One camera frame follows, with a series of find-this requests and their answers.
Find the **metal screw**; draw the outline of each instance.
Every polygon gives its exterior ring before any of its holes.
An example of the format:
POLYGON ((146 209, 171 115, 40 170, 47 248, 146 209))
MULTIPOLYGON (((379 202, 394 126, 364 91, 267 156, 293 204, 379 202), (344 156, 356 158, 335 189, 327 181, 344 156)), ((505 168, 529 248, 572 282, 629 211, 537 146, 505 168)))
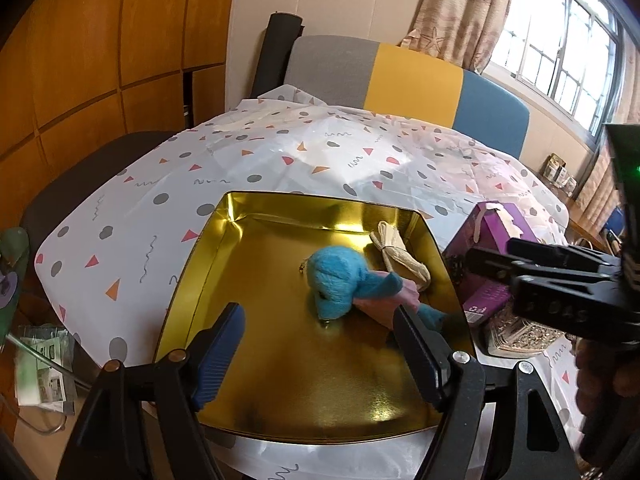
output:
POLYGON ((181 348, 169 352, 169 361, 171 361, 172 363, 179 363, 181 361, 184 361, 186 358, 187 352, 185 352, 181 348))
POLYGON ((469 354, 463 352, 462 350, 456 350, 455 352, 453 352, 452 357, 455 362, 460 363, 461 365, 464 365, 471 361, 471 357, 469 357, 469 354))
POLYGON ((533 365, 529 362, 526 361, 520 361, 518 363, 518 368, 520 369, 521 372, 525 373, 525 374, 532 374, 533 373, 533 365))
POLYGON ((111 361, 107 361, 105 365, 102 367, 105 372, 115 372, 120 369, 120 361, 117 359, 112 359, 111 361))

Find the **blue plush toy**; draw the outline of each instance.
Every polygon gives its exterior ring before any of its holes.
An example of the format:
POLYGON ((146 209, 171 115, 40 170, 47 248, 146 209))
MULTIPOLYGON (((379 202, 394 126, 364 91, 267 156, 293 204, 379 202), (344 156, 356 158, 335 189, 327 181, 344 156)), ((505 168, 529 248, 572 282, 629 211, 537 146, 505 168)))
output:
POLYGON ((392 330, 394 310, 404 304, 430 330, 442 328, 445 314, 420 303, 414 282, 395 272, 369 270, 362 254, 351 248, 329 246, 316 251, 306 264, 306 279, 320 319, 338 319, 355 305, 392 330))

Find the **white rope bundle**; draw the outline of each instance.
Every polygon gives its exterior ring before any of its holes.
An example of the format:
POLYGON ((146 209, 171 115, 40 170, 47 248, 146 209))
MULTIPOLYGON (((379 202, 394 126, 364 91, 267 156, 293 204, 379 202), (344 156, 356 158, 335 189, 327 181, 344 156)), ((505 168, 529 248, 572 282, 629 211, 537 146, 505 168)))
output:
POLYGON ((429 286, 431 283, 429 270, 424 264, 415 260, 414 257, 409 254, 404 246, 402 238, 400 237, 398 229, 385 221, 381 221, 378 224, 378 230, 372 231, 369 234, 369 237, 373 244, 382 253, 382 259, 385 261, 386 270, 394 272, 393 260, 407 268, 409 272, 412 273, 419 292, 429 286))

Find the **chair backrest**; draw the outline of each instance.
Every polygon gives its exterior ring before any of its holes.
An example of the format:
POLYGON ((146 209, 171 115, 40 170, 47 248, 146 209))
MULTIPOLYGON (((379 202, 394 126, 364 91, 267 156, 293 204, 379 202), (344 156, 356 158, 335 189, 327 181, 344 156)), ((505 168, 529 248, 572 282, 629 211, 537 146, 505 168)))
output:
POLYGON ((330 105, 453 128, 520 156, 529 109, 478 74, 397 46, 346 36, 296 40, 284 82, 330 105))

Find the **gold metal tray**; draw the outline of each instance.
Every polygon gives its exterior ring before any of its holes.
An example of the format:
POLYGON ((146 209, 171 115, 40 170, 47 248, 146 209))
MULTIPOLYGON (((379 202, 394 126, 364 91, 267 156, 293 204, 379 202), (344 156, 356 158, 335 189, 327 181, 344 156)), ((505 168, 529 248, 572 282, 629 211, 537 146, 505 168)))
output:
POLYGON ((466 321, 433 237, 419 213, 337 198, 270 192, 222 197, 184 267, 156 358, 184 348, 229 301, 246 331, 218 397, 201 423, 299 444, 361 442, 434 426, 389 330, 354 308, 320 322, 298 267, 327 245, 363 251, 384 269, 369 232, 385 220, 424 262, 422 301, 450 314, 444 336, 474 354, 466 321))

